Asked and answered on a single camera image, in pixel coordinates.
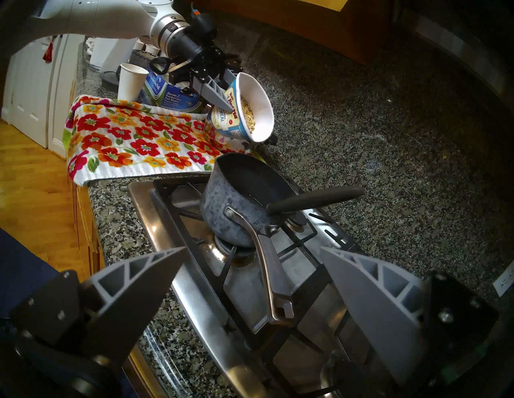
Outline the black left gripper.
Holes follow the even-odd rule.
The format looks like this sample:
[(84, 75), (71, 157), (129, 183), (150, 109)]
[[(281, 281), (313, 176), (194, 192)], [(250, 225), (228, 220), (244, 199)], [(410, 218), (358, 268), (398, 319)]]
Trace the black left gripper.
[(242, 72), (241, 59), (237, 54), (224, 53), (212, 41), (203, 41), (193, 34), (177, 34), (168, 39), (166, 55), (175, 65), (168, 70), (171, 84), (192, 82), (193, 78), (193, 91), (197, 95), (211, 105), (233, 112), (225, 91), (215, 79), (224, 82), (222, 88), (235, 82)]

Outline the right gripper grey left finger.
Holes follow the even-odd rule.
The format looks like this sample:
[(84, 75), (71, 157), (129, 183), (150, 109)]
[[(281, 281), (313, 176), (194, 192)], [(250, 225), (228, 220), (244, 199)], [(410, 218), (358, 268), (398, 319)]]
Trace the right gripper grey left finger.
[(185, 247), (120, 260), (79, 283), (59, 273), (24, 298), (10, 317), (32, 357), (64, 367), (100, 357), (121, 365), (161, 306)]

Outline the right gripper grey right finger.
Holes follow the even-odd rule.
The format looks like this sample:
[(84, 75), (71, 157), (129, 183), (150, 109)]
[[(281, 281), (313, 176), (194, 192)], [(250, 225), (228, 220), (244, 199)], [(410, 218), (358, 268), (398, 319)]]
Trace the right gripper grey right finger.
[(449, 385), (473, 364), (497, 309), (450, 274), (423, 281), (392, 263), (320, 248), (323, 265), (356, 325), (400, 387)]

